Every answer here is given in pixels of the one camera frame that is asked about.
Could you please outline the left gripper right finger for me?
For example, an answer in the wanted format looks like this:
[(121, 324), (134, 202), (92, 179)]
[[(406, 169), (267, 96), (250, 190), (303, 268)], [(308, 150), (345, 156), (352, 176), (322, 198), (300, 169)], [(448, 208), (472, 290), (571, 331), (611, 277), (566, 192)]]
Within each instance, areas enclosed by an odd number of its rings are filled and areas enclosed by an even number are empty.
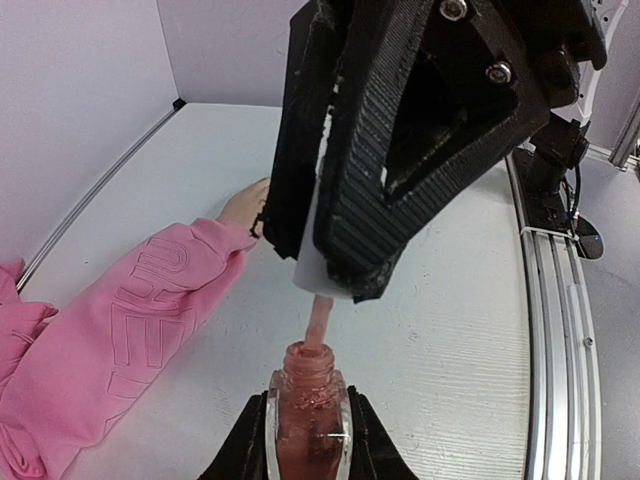
[(396, 449), (368, 398), (347, 389), (353, 422), (349, 480), (417, 480)]

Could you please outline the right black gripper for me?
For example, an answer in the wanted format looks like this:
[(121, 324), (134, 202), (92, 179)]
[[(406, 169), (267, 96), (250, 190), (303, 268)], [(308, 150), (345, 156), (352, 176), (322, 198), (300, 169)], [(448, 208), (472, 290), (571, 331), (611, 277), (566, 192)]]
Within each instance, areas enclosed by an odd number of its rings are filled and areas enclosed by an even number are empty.
[(605, 35), (589, 1), (513, 0), (502, 3), (526, 45), (527, 58), (552, 108), (579, 98), (579, 66), (607, 63)]

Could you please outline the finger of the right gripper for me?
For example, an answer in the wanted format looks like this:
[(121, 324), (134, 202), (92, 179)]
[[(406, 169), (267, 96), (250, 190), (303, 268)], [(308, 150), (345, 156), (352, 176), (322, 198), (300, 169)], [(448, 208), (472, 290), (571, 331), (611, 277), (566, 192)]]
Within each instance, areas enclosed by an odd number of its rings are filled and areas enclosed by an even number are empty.
[(281, 120), (263, 235), (283, 259), (298, 257), (335, 70), (350, 24), (348, 1), (308, 1), (290, 19)]
[(314, 242), (356, 302), (381, 297), (408, 242), (543, 127), (521, 1), (357, 1), (339, 60)]

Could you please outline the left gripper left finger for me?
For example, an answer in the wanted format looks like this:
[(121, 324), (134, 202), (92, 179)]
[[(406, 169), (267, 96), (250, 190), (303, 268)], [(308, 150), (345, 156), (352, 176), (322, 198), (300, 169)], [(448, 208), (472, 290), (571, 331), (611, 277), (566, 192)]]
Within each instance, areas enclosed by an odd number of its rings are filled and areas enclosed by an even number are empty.
[(199, 480), (267, 480), (267, 393), (249, 398), (211, 464)]

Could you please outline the nail polish bottle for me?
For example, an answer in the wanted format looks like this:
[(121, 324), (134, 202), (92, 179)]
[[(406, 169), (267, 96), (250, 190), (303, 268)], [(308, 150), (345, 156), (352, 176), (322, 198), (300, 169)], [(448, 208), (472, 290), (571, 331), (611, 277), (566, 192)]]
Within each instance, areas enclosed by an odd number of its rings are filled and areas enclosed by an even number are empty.
[(344, 377), (333, 350), (289, 345), (273, 372), (265, 410), (266, 468), (270, 479), (346, 479), (353, 421)]

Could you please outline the white nail polish cap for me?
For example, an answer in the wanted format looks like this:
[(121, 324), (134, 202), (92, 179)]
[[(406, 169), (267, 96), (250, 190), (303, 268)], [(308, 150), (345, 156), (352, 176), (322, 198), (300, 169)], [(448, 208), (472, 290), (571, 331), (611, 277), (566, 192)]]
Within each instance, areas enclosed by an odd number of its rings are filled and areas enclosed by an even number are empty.
[(322, 167), (328, 146), (328, 138), (332, 126), (333, 105), (326, 109), (322, 135), (315, 167), (316, 179), (306, 225), (301, 242), (293, 283), (296, 287), (314, 295), (310, 320), (305, 332), (304, 348), (317, 351), (324, 343), (329, 317), (334, 301), (351, 300), (349, 292), (331, 280), (328, 273), (328, 262), (315, 246), (314, 233), (316, 213), (319, 208), (319, 189), (322, 179)]

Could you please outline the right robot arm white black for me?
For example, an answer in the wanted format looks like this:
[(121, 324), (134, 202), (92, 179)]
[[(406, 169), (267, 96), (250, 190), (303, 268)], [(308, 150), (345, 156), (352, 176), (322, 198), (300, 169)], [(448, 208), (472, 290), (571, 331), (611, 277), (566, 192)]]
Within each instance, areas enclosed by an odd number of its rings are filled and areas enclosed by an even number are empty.
[(607, 61), (591, 1), (310, 1), (291, 19), (261, 213), (267, 240), (325, 296), (381, 297), (409, 241), (530, 141), (526, 182), (558, 191), (588, 146), (575, 103)]

